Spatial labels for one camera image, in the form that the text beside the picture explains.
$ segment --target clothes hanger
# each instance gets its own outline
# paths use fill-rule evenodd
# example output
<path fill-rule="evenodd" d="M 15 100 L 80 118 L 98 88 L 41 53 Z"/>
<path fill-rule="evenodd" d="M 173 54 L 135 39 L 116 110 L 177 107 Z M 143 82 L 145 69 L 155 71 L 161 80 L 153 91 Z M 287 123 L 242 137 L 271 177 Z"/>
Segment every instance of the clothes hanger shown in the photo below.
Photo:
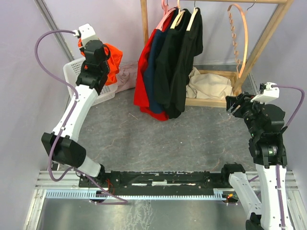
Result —
<path fill-rule="evenodd" d="M 198 9 L 197 9 L 196 6 L 195 6 L 195 2 L 196 2 L 196 1 L 194 1 L 194 11 L 193 11 L 193 14 L 192 14 L 192 16 L 191 16 L 190 22 L 189 22 L 189 24 L 188 24 L 187 31 L 190 31 L 190 30 L 191 30 L 191 27 L 192 27 L 194 18 L 195 18 L 195 16 L 196 16 L 197 12 L 198 12 Z"/>
<path fill-rule="evenodd" d="M 165 0 L 162 0 L 162 1 L 161 1 L 161 6 L 162 6 L 162 10 L 164 10 L 164 14 L 163 14 L 163 16 L 164 16 L 164 15 L 166 15 L 167 12 L 168 12 L 168 2 L 165 4 Z"/>
<path fill-rule="evenodd" d="M 171 25 L 171 29 L 174 29 L 176 26 L 178 26 L 181 22 L 181 19 L 182 19 L 182 16 L 183 16 L 183 13 L 185 12 L 185 10 L 180 10 L 180 3 L 179 3 L 180 0 L 177 0 L 177 7 L 178 7 L 178 15 L 177 17 L 174 19 L 173 21 L 173 24 Z"/>
<path fill-rule="evenodd" d="M 239 52 L 236 50 L 237 42 L 236 42 L 235 26 L 234 26 L 234 20 L 232 19 L 232 14 L 230 12 L 230 9 L 231 9 L 232 6 L 237 7 L 237 9 L 240 11 L 240 14 L 241 14 L 241 17 L 242 17 L 242 21 L 243 21 L 243 26 L 244 26 L 245 43 L 244 43 L 243 61 L 242 61 L 242 66 L 241 66 L 240 72 L 238 70 L 238 67 L 241 64 L 241 60 L 237 59 L 237 57 L 239 55 Z M 237 64 L 236 71 L 237 71 L 237 74 L 238 74 L 238 78 L 241 78 L 242 73 L 243 73 L 244 68 L 245 68 L 245 63 L 246 63 L 247 55 L 248 55 L 248 25 L 247 25 L 247 22 L 246 22 L 245 14 L 244 14 L 242 8 L 238 4 L 231 4 L 228 7 L 227 11 L 228 11 L 229 22 L 230 22 L 231 31 L 232 31 L 233 46 L 234 46 L 234 49 L 235 49 L 234 50 L 235 62 Z"/>
<path fill-rule="evenodd" d="M 157 30 L 161 30 L 163 29 L 163 24 L 165 22 L 165 20 L 170 16 L 170 14 L 175 11 L 176 8 L 171 8 L 162 18 L 162 20 L 160 21 L 160 23 L 158 24 L 158 26 L 156 27 Z"/>

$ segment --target orange cloth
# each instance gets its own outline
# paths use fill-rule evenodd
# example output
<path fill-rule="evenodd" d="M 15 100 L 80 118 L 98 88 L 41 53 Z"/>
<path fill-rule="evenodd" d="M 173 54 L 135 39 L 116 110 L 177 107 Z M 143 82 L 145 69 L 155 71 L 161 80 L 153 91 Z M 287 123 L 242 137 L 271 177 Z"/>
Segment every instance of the orange cloth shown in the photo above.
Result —
<path fill-rule="evenodd" d="M 111 85 L 117 82 L 116 74 L 119 73 L 119 65 L 121 58 L 123 57 L 123 52 L 117 49 L 115 46 L 105 43 L 105 45 L 110 49 L 111 56 L 108 59 L 107 63 L 110 67 L 110 72 L 107 75 L 107 81 L 105 85 Z M 79 39 L 78 47 L 82 47 L 81 39 Z M 105 53 L 108 55 L 108 49 L 105 47 Z"/>

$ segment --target white plastic basket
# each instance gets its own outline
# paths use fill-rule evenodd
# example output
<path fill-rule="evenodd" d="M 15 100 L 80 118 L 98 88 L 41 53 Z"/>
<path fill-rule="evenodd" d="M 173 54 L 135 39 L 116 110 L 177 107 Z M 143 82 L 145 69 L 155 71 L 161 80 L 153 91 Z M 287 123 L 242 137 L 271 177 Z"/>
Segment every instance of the white plastic basket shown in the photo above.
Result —
<path fill-rule="evenodd" d="M 66 82 L 68 82 L 69 84 L 73 85 L 74 87 L 76 86 L 77 77 L 80 74 L 81 65 L 84 62 L 84 60 L 85 60 L 85 58 L 82 57 L 82 58 L 79 58 L 77 60 L 74 60 L 74 61 L 71 61 L 71 62 L 67 63 L 63 67 L 64 76 L 65 76 Z M 115 91 L 117 90 L 117 87 L 118 86 L 117 86 L 116 83 L 112 84 L 112 85 L 108 85 L 108 86 L 105 85 L 102 88 L 102 91 L 101 91 L 100 95 L 97 97 L 97 99 L 93 103 L 93 105 L 99 104 L 101 102 L 105 102 L 105 101 L 115 97 Z M 73 91 L 69 87 L 68 87 L 68 92 L 69 92 L 69 95 L 72 97 L 73 96 Z"/>

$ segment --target wooden frame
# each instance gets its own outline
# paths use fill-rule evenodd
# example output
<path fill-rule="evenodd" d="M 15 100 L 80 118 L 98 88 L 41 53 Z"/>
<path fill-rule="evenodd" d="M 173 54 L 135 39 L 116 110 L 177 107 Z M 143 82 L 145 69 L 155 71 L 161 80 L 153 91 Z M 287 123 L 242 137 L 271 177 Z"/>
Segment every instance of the wooden frame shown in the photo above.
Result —
<path fill-rule="evenodd" d="M 142 26 L 143 26 L 143 38 L 144 38 L 144 45 L 148 41 L 148 15 L 147 15 L 147 0 L 140 0 L 141 1 L 141 11 L 142 11 Z M 266 27 L 264 28 L 258 42 L 256 43 L 255 47 L 253 48 L 251 54 L 248 57 L 246 62 L 245 69 L 241 78 L 237 78 L 236 72 L 228 72 L 228 71 L 210 71 L 210 70 L 200 70 L 200 73 L 215 73 L 221 76 L 224 76 L 231 80 L 231 85 L 233 87 L 234 95 L 238 95 L 241 93 L 241 86 L 243 82 L 248 77 L 249 72 L 254 67 L 255 63 L 257 62 L 259 56 L 263 52 L 265 46 L 267 45 L 268 41 L 272 37 L 273 33 L 275 32 L 277 26 L 283 19 L 284 15 L 289 10 L 291 4 L 294 0 L 196 0 L 196 1 L 222 1 L 222 2 L 248 2 L 248 3 L 268 3 L 268 4 L 278 4 L 274 13 L 272 14 L 270 20 L 268 21 Z M 196 99 L 196 98 L 187 98 L 186 105 L 195 105 L 195 106 L 209 106 L 209 107 L 226 107 L 225 100 L 212 100 L 212 99 Z"/>

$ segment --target wall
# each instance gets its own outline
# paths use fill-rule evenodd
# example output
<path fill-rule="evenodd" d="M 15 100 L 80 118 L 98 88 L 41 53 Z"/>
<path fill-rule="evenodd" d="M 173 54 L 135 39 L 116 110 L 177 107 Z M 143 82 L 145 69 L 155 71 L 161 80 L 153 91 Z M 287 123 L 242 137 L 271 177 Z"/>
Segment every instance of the wall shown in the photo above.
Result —
<path fill-rule="evenodd" d="M 272 39 L 253 68 L 257 84 L 275 82 L 302 87 L 307 92 L 307 3 L 295 0 Z M 299 91 L 281 89 L 281 95 L 274 103 L 286 111 L 289 119 L 300 99 Z M 295 179 L 304 204 L 307 207 L 307 103 L 284 134 L 287 148 L 288 168 L 294 171 Z"/>
<path fill-rule="evenodd" d="M 124 52 L 122 62 L 139 59 L 143 48 L 142 17 L 140 0 L 45 0 L 55 22 L 61 29 L 74 30 L 89 23 L 105 43 L 111 43 Z M 170 7 L 176 0 L 168 1 Z M 180 1 L 181 8 L 193 12 L 194 2 Z M 240 4 L 246 10 L 251 4 Z M 195 58 L 195 64 L 215 64 L 234 62 L 233 46 L 227 9 L 227 2 L 196 2 L 203 18 L 203 53 Z M 160 0 L 147 0 L 149 34 L 163 16 Z M 264 26 L 270 18 L 275 5 L 255 4 L 247 13 L 249 49 L 252 51 Z M 232 9 L 238 50 L 243 53 L 244 30 L 239 11 Z M 81 57 L 77 41 L 73 37 L 67 43 L 76 58 Z"/>
<path fill-rule="evenodd" d="M 41 135 L 59 121 L 68 91 L 36 63 L 35 42 L 49 28 L 34 1 L 1 1 L 0 22 L 0 229 L 20 230 L 39 170 L 47 166 Z M 39 51 L 46 67 L 63 76 L 68 61 L 54 37 Z"/>

